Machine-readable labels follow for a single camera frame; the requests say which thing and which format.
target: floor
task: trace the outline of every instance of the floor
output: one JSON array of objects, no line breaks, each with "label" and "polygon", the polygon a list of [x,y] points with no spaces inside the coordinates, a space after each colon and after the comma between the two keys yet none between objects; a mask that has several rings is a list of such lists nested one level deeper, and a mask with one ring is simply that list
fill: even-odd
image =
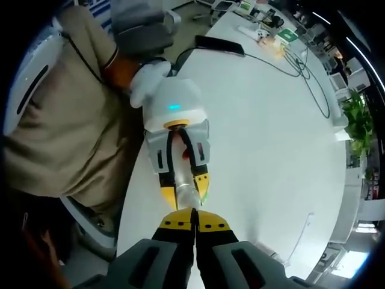
[{"label": "floor", "polygon": [[203,5],[190,3],[175,10],[182,18],[178,32],[174,36],[174,45],[165,50],[163,57],[175,62],[178,55],[194,43],[195,35],[205,35],[209,31],[209,18],[193,20],[198,14],[208,14],[210,9]]}]

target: white desk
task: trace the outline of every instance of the white desk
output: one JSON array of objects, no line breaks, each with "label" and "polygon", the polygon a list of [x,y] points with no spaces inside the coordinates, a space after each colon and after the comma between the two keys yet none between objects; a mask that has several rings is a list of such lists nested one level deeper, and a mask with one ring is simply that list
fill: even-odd
[{"label": "white desk", "polygon": [[[208,36],[241,43],[249,54],[293,72],[235,28],[247,21],[225,14]],[[307,65],[337,105],[319,60]],[[284,260],[288,276],[306,278],[322,255],[337,220],[345,183],[345,143],[318,110],[304,80],[250,57],[194,51],[178,74],[200,87],[210,121],[211,184],[203,210],[224,217],[239,240],[259,240]],[[324,97],[309,81],[320,106]],[[151,238],[171,212],[143,144],[125,199],[117,255]],[[189,288],[201,288],[194,266]]]}]

